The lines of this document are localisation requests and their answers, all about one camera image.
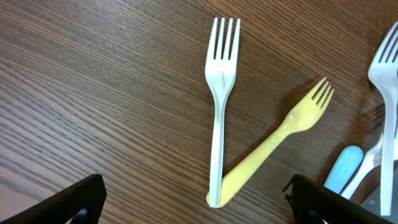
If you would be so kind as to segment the white fork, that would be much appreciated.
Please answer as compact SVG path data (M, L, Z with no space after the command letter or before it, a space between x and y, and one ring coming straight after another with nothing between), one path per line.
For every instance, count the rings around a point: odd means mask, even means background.
M224 117L228 97L236 80L241 20L237 19L233 26L233 19L230 19L227 29L224 25L225 18L214 19L205 64L205 78L215 106L208 192L208 204L212 208L218 208L221 202Z
M354 194L356 189L358 188L361 181L366 177L366 175L375 167L381 164L381 155L382 155L382 140L383 140L383 133L381 133L380 138L376 145L370 149L364 156L364 159L356 173L353 177L351 182L348 186L344 189L341 193L341 196L350 199L351 196Z

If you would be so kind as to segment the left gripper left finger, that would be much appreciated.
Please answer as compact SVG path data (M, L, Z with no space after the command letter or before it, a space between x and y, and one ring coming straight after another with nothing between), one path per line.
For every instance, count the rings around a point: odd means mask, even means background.
M106 200L103 176L91 174L2 224L97 224Z

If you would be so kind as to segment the white fork angled top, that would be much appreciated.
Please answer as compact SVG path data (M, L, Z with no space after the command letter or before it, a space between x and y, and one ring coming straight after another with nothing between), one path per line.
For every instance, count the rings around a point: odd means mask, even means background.
M384 100L380 214L389 216L392 206L394 139L397 121L397 23L391 27L380 44L371 62L368 78L380 91Z

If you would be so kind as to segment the yellow plastic fork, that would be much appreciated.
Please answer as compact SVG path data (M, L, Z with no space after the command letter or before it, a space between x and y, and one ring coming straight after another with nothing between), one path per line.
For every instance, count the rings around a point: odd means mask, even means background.
M314 126L325 112L333 92L326 78L320 80L288 112L282 124L222 178L220 199L215 207L226 205L288 135Z

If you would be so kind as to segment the light blue plastic fork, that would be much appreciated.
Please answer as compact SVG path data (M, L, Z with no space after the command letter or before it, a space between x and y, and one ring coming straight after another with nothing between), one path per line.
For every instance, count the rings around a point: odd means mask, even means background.
M347 146L336 159L323 186L340 194L363 160L363 150L358 146Z

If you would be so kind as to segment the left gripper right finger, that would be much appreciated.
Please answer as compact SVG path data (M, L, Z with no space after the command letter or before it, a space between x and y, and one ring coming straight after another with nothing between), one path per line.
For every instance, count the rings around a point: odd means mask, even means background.
M353 202L302 174L295 174L283 188L294 219L300 224L389 224Z

